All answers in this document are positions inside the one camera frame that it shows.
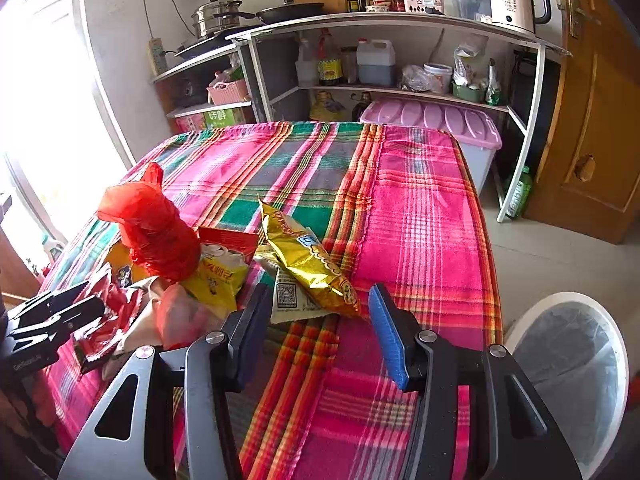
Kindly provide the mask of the steel steamer pot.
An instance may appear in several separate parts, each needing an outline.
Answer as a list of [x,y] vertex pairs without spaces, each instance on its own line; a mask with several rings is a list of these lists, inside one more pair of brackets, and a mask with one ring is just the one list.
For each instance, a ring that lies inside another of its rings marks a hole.
[[241,24],[241,0],[209,0],[191,15],[192,26],[198,39]]

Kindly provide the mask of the wooden door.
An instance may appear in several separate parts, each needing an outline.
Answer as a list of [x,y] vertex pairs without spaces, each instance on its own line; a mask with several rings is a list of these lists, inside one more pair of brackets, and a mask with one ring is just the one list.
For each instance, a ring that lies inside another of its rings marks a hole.
[[639,46],[613,0],[563,0],[558,93],[526,217],[620,244],[639,217]]

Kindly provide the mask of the gold snack wrapper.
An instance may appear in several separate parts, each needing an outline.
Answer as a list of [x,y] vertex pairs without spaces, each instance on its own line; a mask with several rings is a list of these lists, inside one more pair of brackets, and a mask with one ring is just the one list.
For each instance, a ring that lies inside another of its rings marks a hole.
[[352,283],[314,233],[263,200],[259,206],[268,244],[308,296],[331,313],[359,316],[360,301]]

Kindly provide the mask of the receipt wrapper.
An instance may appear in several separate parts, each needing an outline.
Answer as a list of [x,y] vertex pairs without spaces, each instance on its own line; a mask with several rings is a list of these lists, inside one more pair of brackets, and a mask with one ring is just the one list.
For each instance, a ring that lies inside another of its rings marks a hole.
[[254,259],[266,273],[274,278],[270,322],[272,324],[293,323],[324,318],[330,312],[318,306],[280,263],[276,254],[267,245],[260,245]]

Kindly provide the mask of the white round trash bin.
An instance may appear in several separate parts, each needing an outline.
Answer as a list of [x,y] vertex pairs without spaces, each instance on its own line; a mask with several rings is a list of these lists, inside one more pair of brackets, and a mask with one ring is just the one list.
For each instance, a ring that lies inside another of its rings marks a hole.
[[582,476],[594,478],[628,396],[627,349],[612,315],[581,292],[556,292],[513,323],[506,348],[559,425]]

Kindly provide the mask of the yellow label sauce bottle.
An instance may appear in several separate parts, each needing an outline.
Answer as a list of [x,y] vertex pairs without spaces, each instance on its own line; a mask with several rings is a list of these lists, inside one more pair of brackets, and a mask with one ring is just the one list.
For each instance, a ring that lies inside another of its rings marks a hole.
[[343,81],[341,51],[327,28],[321,29],[319,37],[318,77],[322,86],[335,86]]

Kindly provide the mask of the white oil jug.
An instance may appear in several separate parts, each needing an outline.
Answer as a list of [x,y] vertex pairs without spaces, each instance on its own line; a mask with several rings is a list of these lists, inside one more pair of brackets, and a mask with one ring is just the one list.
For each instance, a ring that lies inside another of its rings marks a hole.
[[396,84],[396,53],[390,40],[360,38],[356,59],[360,84],[377,87]]

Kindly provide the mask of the pink utensil holder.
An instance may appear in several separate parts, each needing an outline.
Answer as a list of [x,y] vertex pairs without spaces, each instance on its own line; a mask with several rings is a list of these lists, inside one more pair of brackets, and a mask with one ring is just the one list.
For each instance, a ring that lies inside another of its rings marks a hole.
[[444,14],[444,0],[404,0],[405,11],[420,14]]

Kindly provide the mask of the clear water filter pitcher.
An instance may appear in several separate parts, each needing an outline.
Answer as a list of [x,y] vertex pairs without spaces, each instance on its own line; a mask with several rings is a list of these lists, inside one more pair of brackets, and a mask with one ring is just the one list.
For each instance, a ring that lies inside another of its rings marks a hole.
[[478,22],[491,22],[490,0],[451,0],[454,16]]

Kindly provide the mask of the pink plastic basket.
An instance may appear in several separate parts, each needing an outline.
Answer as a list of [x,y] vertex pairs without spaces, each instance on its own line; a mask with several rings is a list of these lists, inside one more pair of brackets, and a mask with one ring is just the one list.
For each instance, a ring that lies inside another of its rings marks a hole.
[[215,105],[247,102],[250,99],[245,79],[232,75],[228,70],[216,73],[207,86],[207,93],[209,102]]

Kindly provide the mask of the green detergent bottle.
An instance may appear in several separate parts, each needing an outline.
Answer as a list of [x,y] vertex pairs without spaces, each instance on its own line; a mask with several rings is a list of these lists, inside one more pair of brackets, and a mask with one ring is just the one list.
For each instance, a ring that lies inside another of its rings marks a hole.
[[506,216],[510,219],[518,218],[528,200],[529,192],[533,186],[533,179],[529,173],[527,166],[523,167],[522,173],[518,178],[513,196],[509,200],[508,206],[506,206]]

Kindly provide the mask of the yellow red noodle packet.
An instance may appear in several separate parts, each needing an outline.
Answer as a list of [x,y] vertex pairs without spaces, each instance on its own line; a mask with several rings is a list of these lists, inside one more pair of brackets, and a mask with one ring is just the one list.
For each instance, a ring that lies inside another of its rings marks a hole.
[[216,318],[223,320],[238,308],[236,295],[250,270],[259,235],[200,226],[198,238],[200,261],[181,285]]

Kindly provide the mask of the red plastic bag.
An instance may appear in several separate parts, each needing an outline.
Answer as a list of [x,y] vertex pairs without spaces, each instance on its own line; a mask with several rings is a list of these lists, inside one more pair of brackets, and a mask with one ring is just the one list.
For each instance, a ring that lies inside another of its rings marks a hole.
[[151,275],[181,282],[198,267],[198,234],[163,193],[164,170],[150,162],[139,181],[110,186],[96,215],[116,223],[131,261]]

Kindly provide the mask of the translucent trash bag liner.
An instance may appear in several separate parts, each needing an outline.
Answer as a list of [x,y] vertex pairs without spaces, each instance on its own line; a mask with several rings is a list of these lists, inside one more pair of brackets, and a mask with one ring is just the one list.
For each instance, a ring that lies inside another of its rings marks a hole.
[[577,463],[592,465],[617,396],[616,357],[602,324],[570,302],[536,318],[514,358],[562,430]]

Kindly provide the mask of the plaid pink tablecloth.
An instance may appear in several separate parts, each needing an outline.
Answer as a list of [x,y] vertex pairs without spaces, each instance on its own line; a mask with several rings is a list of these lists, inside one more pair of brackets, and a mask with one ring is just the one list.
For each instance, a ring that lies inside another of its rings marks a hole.
[[454,138],[354,122],[270,122],[153,148],[186,223],[256,233],[324,315],[276,328],[240,451],[250,479],[396,479],[416,396],[390,379],[370,288],[452,344],[502,338],[480,200]]

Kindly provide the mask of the black frying pan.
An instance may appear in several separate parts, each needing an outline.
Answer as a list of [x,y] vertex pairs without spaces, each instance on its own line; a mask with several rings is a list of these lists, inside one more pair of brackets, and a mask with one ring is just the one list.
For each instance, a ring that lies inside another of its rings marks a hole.
[[228,11],[216,13],[215,18],[258,18],[262,24],[272,25],[286,21],[300,20],[301,18],[312,18],[324,13],[323,2],[299,2],[295,0],[282,0],[280,6],[265,8],[257,13],[241,11]]

